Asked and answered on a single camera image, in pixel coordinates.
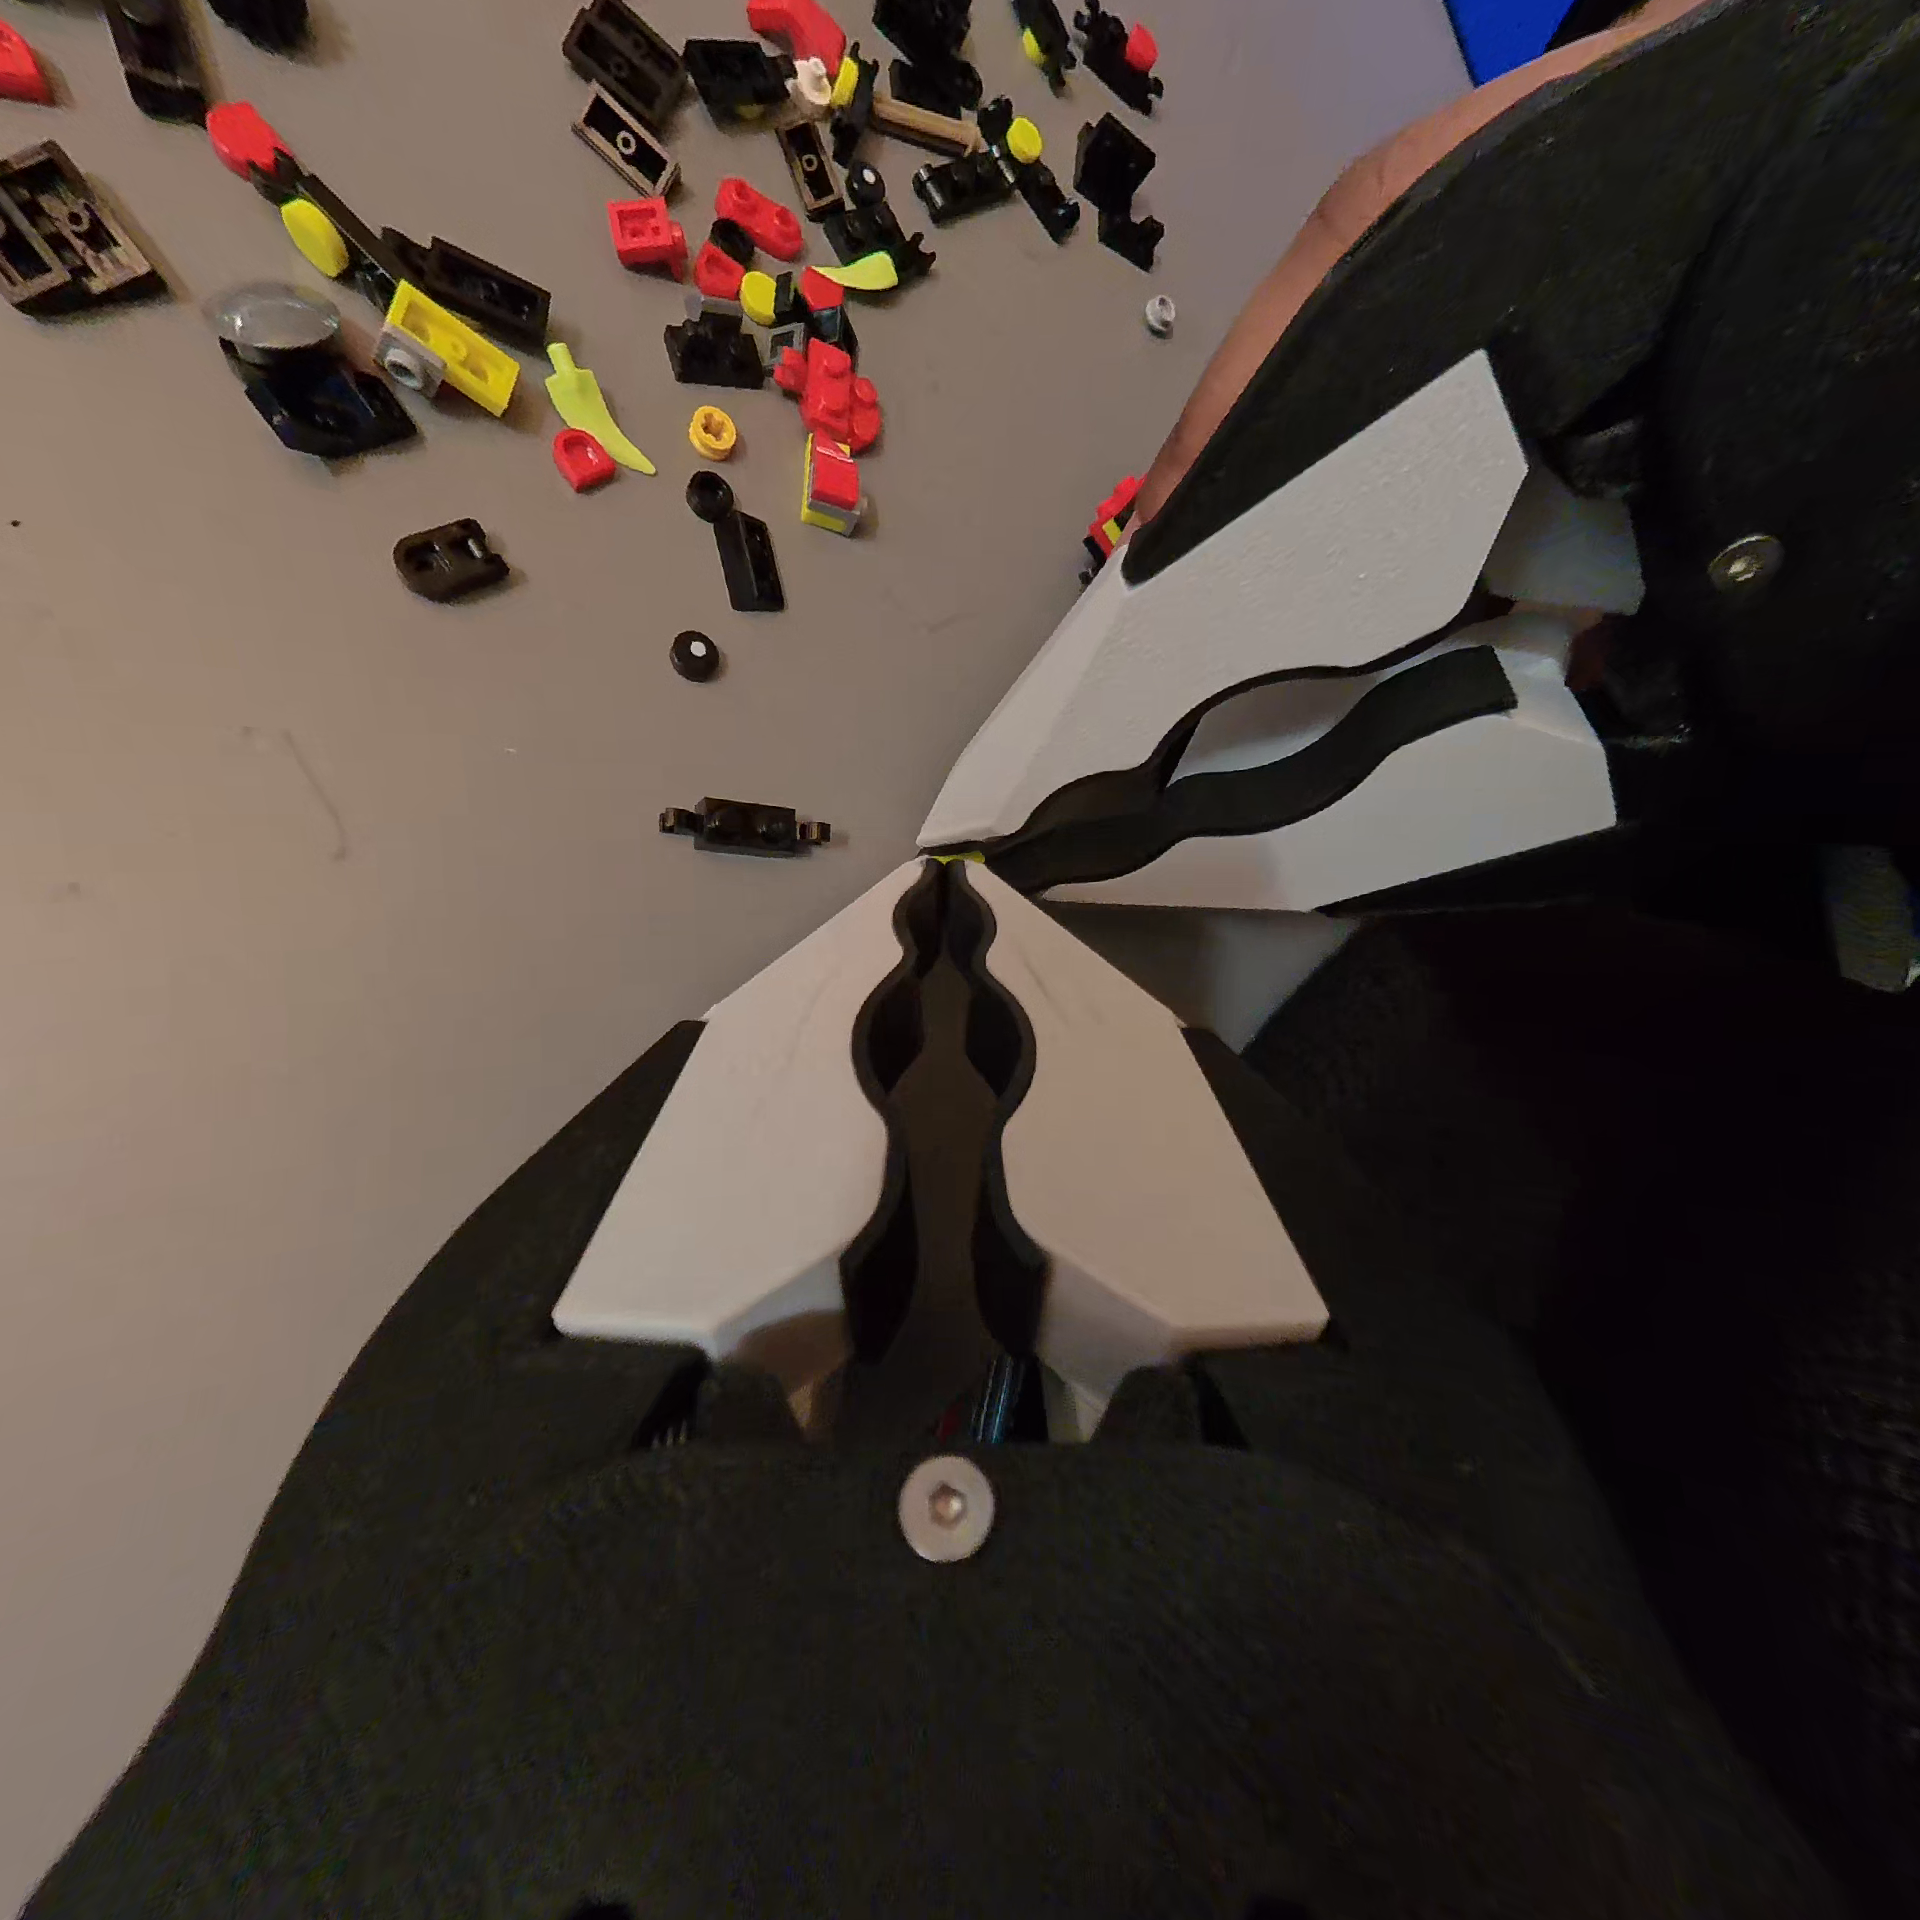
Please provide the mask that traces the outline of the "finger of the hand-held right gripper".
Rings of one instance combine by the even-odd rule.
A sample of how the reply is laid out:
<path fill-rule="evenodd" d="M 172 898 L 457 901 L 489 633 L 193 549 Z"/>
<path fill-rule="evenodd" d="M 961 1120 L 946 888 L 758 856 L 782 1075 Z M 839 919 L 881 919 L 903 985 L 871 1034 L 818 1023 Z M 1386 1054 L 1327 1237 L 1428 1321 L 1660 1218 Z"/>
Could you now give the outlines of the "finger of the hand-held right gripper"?
<path fill-rule="evenodd" d="M 1118 550 L 946 775 L 920 852 L 1027 844 L 1139 813 L 1231 699 L 1398 673 L 1445 647 L 1569 647 L 1639 612 L 1628 509 L 1525 448 L 1475 352 L 1356 439 L 1147 575 Z M 1604 859 L 1612 830 L 1516 859 Z"/>
<path fill-rule="evenodd" d="M 1566 645 L 1445 645 L 1261 687 L 1203 720 L 1141 811 L 986 867 L 1030 898 L 1304 915 L 1587 843 L 1621 809 L 1569 664 Z"/>

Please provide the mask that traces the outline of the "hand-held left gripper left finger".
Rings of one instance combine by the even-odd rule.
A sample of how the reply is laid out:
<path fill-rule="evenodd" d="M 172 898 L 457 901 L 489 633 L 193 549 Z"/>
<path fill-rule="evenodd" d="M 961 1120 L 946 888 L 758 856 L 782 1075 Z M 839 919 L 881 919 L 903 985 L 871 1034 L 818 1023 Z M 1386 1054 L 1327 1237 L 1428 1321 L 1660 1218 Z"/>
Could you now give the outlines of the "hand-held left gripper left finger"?
<path fill-rule="evenodd" d="M 693 1348 L 779 1382 L 808 1436 L 852 1357 L 841 1262 L 883 1204 L 888 1127 L 856 1021 L 938 925 L 946 867 L 903 865 L 709 1009 L 553 1309 L 577 1340 Z"/>

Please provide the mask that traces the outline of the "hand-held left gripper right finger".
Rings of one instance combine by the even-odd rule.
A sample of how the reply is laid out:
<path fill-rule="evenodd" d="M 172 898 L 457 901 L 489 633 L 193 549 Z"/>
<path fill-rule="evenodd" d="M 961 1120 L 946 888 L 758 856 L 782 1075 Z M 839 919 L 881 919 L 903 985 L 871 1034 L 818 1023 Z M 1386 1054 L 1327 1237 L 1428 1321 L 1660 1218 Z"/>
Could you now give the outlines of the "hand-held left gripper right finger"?
<path fill-rule="evenodd" d="M 1093 1438 L 1136 1372 L 1323 1338 L 1331 1309 L 1212 1087 L 1212 1037 L 986 865 L 945 881 L 966 1060 L 992 1097 L 977 1298 L 1039 1369 L 1055 1435 Z"/>

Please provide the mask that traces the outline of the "partly built lego model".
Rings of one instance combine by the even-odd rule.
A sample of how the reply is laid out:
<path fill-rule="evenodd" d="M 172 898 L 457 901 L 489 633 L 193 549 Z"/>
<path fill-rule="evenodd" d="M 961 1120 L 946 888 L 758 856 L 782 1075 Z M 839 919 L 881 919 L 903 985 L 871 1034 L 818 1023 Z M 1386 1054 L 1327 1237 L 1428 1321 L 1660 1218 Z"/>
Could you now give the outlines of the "partly built lego model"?
<path fill-rule="evenodd" d="M 1080 589 L 1090 589 L 1117 549 L 1123 549 L 1128 541 L 1139 510 L 1141 484 L 1139 474 L 1128 474 L 1098 502 L 1082 535 L 1082 565 L 1077 575 Z"/>

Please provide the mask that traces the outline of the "scattered loose lego pieces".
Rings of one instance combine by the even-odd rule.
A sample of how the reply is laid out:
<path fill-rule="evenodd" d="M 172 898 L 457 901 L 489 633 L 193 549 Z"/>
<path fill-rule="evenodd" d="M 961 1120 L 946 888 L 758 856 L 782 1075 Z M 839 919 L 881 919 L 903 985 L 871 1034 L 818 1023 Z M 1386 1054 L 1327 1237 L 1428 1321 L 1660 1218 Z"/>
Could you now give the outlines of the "scattered loose lego pieces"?
<path fill-rule="evenodd" d="M 767 520 L 852 539 L 966 328 L 1011 402 L 989 476 L 1060 439 L 1017 261 L 935 269 L 854 157 L 835 4 L 5 4 L 5 664 L 190 689 L 389 682 L 460 608 L 672 569 L 717 612 L 785 606 Z"/>

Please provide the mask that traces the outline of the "person's right hand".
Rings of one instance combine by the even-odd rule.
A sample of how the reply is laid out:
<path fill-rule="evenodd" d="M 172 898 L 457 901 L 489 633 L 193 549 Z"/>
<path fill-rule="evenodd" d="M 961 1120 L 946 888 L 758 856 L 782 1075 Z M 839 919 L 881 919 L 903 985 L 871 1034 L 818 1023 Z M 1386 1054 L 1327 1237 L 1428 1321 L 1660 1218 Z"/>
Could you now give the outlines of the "person's right hand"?
<path fill-rule="evenodd" d="M 1596 30 L 1491 78 L 1354 159 L 1327 189 L 1287 252 L 1223 337 L 1139 486 L 1134 527 L 1147 527 L 1165 510 L 1170 495 L 1207 452 L 1249 382 L 1261 373 L 1311 296 L 1428 173 L 1530 95 L 1583 69 L 1616 58 L 1632 42 L 1669 28 L 1694 10 L 1694 2 L 1642 2 L 1621 8 Z"/>

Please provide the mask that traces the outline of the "blue plastic bin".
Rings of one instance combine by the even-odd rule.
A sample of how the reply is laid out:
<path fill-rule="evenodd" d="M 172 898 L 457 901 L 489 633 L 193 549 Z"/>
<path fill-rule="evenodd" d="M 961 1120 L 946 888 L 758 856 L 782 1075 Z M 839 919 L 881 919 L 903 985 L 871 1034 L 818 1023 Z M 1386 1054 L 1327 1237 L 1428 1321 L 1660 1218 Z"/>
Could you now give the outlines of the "blue plastic bin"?
<path fill-rule="evenodd" d="M 1449 0 L 1443 8 L 1467 75 L 1480 87 L 1541 58 L 1555 44 L 1574 4 Z"/>

